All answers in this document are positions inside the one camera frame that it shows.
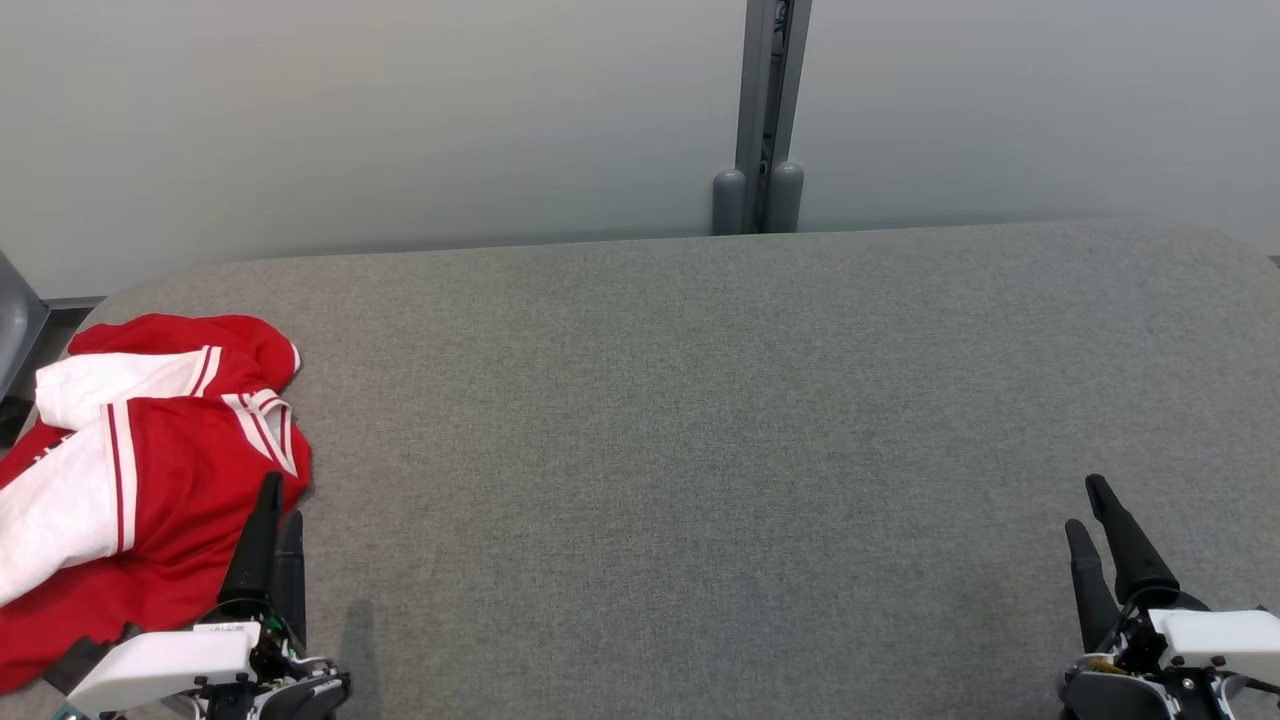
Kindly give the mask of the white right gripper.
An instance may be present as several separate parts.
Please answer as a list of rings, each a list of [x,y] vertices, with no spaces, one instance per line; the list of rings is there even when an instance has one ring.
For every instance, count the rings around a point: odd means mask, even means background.
[[[1085,525],[1064,524],[1082,655],[1059,679],[1061,719],[1238,719],[1276,701],[1279,620],[1266,609],[1196,609],[1101,474],[1085,493],[1114,561],[1116,600]],[[1137,606],[1172,606],[1139,609]]]

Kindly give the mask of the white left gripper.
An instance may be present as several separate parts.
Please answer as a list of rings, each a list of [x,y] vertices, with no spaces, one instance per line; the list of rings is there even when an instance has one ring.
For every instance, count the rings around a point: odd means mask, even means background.
[[[65,716],[125,719],[161,705],[184,719],[334,719],[351,676],[305,648],[305,520],[294,510],[280,528],[282,510],[283,475],[269,471],[214,610],[188,629],[108,644],[74,675]]]

